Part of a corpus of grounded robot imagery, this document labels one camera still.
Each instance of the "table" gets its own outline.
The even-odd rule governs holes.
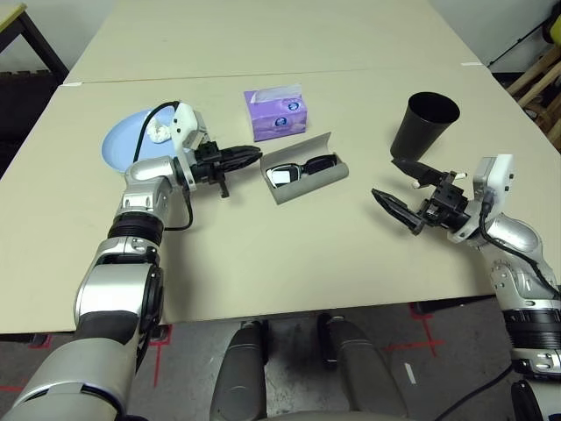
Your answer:
[[[119,0],[66,82],[475,61],[425,0]]]
[[[40,59],[62,83],[68,69],[51,48],[40,30],[25,12],[25,4],[0,4],[0,53],[18,36],[22,35]]]
[[[419,90],[453,98],[462,113],[423,161],[472,173],[482,156],[513,153],[505,212],[537,229],[561,273],[561,160],[486,68],[84,83],[59,87],[0,181],[0,267],[10,298],[0,307],[0,332],[74,329],[75,292],[124,188],[100,156],[116,122],[180,98],[202,113],[220,147],[251,144],[243,91],[294,82],[309,107],[308,131],[259,146],[267,153],[331,132],[330,150],[349,176],[280,206],[257,165],[228,176],[228,199],[217,186],[194,192],[194,226],[167,232],[162,243],[167,322],[490,293],[476,252],[448,242],[444,230],[411,236],[370,194],[393,192],[415,208],[431,193],[411,189],[390,163],[407,98]],[[470,181],[460,185],[472,194]],[[174,208],[172,224],[182,212]]]

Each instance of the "black plastic cup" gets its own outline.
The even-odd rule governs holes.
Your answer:
[[[414,94],[390,152],[394,158],[418,161],[458,117],[459,108],[449,97],[435,92]]]

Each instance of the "sunglasses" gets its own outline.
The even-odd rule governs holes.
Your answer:
[[[276,167],[269,168],[265,174],[275,189],[290,182],[298,181],[302,175],[312,175],[323,171],[327,168],[337,165],[337,156],[320,155],[307,160],[304,165],[298,164],[280,164]]]

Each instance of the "blue plate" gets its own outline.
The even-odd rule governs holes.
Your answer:
[[[140,128],[150,110],[144,110],[119,121],[103,140],[102,157],[111,168],[123,173],[131,164],[137,148]],[[166,107],[156,113],[156,118],[163,125],[170,125],[174,116],[174,108]],[[159,156],[175,156],[174,144],[170,140],[154,143],[145,133],[138,160],[157,158]]]

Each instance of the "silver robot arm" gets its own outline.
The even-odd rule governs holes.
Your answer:
[[[261,156],[254,146],[218,149],[198,113],[172,104],[177,157],[138,161],[127,169],[108,238],[76,297],[75,340],[41,364],[3,421],[128,418],[131,382],[161,317],[159,251],[170,195],[180,189],[187,201],[197,182],[216,182],[228,196],[224,173]]]
[[[557,279],[543,259],[539,235],[501,209],[515,171],[512,155],[484,158],[473,177],[474,198],[453,185],[457,174],[419,162],[394,160],[417,186],[437,189],[418,212],[388,193],[373,189],[384,209],[414,234],[425,225],[448,230],[449,240],[481,252],[511,338],[511,360],[523,380],[512,386],[518,421],[559,416],[561,390],[561,300]]]

